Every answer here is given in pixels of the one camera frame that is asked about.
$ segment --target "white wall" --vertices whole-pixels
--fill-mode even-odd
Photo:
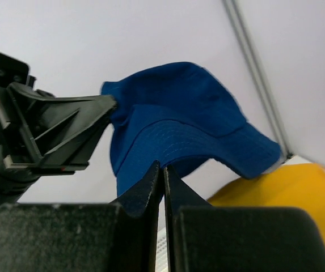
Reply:
[[[97,95],[105,80],[168,62],[196,62],[224,82],[251,122],[273,138],[221,1],[0,0],[0,51],[28,62],[36,86],[57,96]],[[86,171],[42,178],[22,201],[113,200],[111,133],[107,129]],[[209,197],[234,178],[210,161],[186,180]]]
[[[325,165],[325,1],[239,5],[293,150]]]

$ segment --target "blue fabric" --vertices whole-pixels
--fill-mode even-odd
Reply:
[[[121,195],[159,160],[184,177],[210,158],[251,179],[280,157],[280,147],[250,125],[238,104],[204,68],[169,63],[105,82],[118,103],[111,164]]]

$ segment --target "yellow object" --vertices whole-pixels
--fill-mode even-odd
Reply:
[[[213,206],[289,206],[304,209],[325,242],[325,170],[317,164],[285,165],[253,180],[239,178],[218,191]]]

